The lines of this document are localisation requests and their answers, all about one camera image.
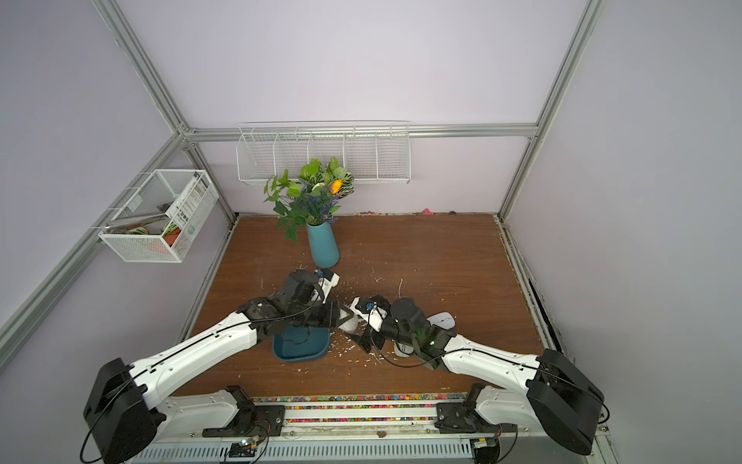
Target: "plant bouquet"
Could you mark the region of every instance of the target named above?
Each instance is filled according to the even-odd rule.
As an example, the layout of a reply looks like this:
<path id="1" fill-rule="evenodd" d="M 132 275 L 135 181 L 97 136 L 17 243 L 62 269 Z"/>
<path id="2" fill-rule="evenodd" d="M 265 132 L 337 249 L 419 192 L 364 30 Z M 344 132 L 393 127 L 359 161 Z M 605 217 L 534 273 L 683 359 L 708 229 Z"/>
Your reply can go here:
<path id="1" fill-rule="evenodd" d="M 289 180 L 289 170 L 283 176 L 268 179 L 263 193 L 265 201 L 275 202 L 273 211 L 279 214 L 278 227 L 286 228 L 286 238 L 298 243 L 299 226 L 320 226 L 337 220 L 338 200 L 353 193 L 353 176 L 333 157 L 322 166 L 311 159 L 299 171 L 298 182 Z"/>

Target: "blue plastic bowl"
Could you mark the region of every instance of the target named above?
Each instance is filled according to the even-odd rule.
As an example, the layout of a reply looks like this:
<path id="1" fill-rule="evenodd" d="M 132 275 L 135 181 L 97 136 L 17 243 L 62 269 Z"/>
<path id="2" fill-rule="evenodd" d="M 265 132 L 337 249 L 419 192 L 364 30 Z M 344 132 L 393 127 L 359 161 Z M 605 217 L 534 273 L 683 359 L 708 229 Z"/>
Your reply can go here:
<path id="1" fill-rule="evenodd" d="M 320 359 L 329 349 L 329 329 L 289 327 L 273 336 L 273 355 L 281 362 L 307 362 Z"/>

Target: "orange item in basket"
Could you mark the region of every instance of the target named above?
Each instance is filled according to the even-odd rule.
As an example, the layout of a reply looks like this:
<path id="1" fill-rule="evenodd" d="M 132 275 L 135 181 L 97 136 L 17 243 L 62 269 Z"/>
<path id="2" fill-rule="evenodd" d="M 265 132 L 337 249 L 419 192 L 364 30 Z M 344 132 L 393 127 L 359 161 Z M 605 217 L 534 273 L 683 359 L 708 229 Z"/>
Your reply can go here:
<path id="1" fill-rule="evenodd" d="M 167 243 L 169 246 L 173 246 L 176 239 L 178 238 L 178 235 L 180 235 L 180 229 L 175 229 L 172 233 L 168 234 L 165 237 L 165 243 Z"/>

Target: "orange flower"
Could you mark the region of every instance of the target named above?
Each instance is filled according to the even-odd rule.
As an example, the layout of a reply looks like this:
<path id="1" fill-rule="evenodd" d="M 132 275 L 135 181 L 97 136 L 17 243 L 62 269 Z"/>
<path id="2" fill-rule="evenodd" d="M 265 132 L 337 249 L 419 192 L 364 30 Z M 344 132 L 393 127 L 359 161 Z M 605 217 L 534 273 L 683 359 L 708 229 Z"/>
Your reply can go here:
<path id="1" fill-rule="evenodd" d="M 340 188 L 343 186 L 342 180 L 336 180 L 332 183 L 332 185 L 329 187 L 330 192 L 334 195 L 340 191 Z"/>

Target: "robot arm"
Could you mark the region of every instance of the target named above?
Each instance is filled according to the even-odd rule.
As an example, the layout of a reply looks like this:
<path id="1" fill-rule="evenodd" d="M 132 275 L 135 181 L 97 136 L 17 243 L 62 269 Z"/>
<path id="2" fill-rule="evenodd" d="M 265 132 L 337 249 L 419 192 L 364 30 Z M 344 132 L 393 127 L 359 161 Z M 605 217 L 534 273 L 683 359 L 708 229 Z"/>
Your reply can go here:
<path id="1" fill-rule="evenodd" d="M 492 424 L 517 424 L 543 428 L 568 450 L 590 454 L 604 397 L 561 353 L 524 355 L 472 342 L 431 324 L 411 298 L 393 304 L 380 295 L 356 298 L 350 309 L 367 322 L 362 335 L 349 335 L 367 353 L 374 348 L 384 356 L 381 349 L 389 340 L 430 369 L 500 387 L 475 385 L 463 411 L 449 411 L 451 415 L 439 406 L 436 427 L 441 432 L 473 433 L 489 431 Z"/>
<path id="2" fill-rule="evenodd" d="M 355 330 L 358 321 L 352 313 L 328 299 L 338 281 L 327 269 L 316 274 L 295 271 L 276 293 L 248 301 L 183 343 L 130 365 L 119 358 L 101 367 L 83 417 L 103 462 L 123 462 L 150 442 L 184 431 L 213 428 L 215 436 L 250 432 L 255 407 L 239 388 L 213 395 L 169 395 L 209 367 L 289 325 L 343 325 Z M 82 452 L 80 459 L 84 462 Z"/>

